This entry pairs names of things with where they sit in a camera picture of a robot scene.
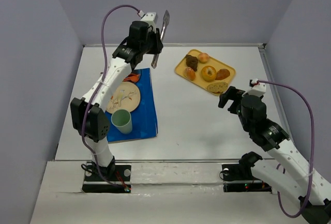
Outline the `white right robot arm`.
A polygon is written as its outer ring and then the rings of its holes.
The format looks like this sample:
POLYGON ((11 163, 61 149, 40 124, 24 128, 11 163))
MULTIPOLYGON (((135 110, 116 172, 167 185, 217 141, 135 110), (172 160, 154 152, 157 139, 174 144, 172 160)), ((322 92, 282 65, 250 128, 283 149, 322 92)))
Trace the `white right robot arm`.
POLYGON ((273 168, 255 152, 244 154, 237 164, 224 165, 220 178, 226 182, 259 179, 277 191, 277 197, 285 195, 299 204, 296 214, 285 213, 289 218, 302 216, 308 223, 330 223, 330 182, 313 167, 314 161, 314 118, 311 106, 306 105, 311 123, 310 158, 306 159, 296 148, 289 134, 277 123, 267 118, 267 107, 262 101, 268 81, 251 79, 250 89, 243 91, 229 85, 229 69, 210 65, 206 54, 187 54, 194 61, 183 71, 184 78, 196 85, 205 85, 208 92, 219 96, 219 108, 230 100, 228 111, 238 116, 242 128, 250 139, 278 161, 273 168))

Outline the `sugared round bun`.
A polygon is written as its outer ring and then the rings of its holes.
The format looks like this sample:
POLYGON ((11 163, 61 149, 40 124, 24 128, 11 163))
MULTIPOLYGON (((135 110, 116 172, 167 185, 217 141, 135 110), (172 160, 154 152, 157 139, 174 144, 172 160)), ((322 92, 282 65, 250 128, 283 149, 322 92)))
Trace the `sugared round bun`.
POLYGON ((195 71, 191 67, 184 69, 184 77, 190 81, 193 81, 196 77, 195 71))

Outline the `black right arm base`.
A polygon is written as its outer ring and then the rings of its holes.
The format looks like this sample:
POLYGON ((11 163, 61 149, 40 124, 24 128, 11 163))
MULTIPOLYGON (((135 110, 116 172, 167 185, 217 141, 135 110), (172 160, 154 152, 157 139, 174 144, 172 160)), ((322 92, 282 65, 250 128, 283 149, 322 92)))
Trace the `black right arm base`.
POLYGON ((272 192, 269 184, 252 175, 251 168, 259 160, 262 160, 260 155, 249 152, 244 154, 238 163, 223 164, 219 173, 223 181, 223 191, 225 193, 272 192))

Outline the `metal tongs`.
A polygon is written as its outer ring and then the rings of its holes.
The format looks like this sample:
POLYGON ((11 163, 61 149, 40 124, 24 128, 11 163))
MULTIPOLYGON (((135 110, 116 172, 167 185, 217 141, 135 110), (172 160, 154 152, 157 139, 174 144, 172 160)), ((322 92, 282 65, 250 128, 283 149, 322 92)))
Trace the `metal tongs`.
MULTIPOLYGON (((164 36, 167 30, 167 27, 169 25, 170 22, 170 13, 168 10, 165 11, 164 16, 163 16, 163 20, 162 20, 162 28, 161 28, 161 32, 160 32, 160 41, 161 44, 163 44, 163 40, 164 40, 164 36)), ((158 58, 159 58, 160 52, 158 54, 155 54, 151 63, 151 67, 153 69, 155 69, 157 67, 157 63, 158 63, 158 58)))

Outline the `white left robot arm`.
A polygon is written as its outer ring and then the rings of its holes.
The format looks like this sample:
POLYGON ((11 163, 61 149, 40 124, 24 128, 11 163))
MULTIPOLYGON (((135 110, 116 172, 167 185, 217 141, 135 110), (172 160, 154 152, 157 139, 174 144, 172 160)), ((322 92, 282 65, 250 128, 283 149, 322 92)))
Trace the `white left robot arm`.
POLYGON ((97 173, 106 182, 115 171, 115 158, 107 142, 110 122, 105 114, 106 107, 115 90, 145 54, 153 55, 152 67, 156 67, 167 27, 166 22, 157 28, 154 21, 133 21, 129 35, 115 49, 112 59, 105 60, 98 81, 81 98, 73 98, 70 103, 73 127, 91 152, 97 173))

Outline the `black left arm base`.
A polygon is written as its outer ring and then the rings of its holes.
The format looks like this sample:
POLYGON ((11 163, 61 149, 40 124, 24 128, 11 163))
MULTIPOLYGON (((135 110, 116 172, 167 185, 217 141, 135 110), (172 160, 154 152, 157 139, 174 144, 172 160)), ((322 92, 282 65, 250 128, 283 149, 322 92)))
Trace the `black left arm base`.
POLYGON ((131 193, 131 164, 113 163, 110 168, 100 167, 92 161, 81 164, 84 193, 131 193))

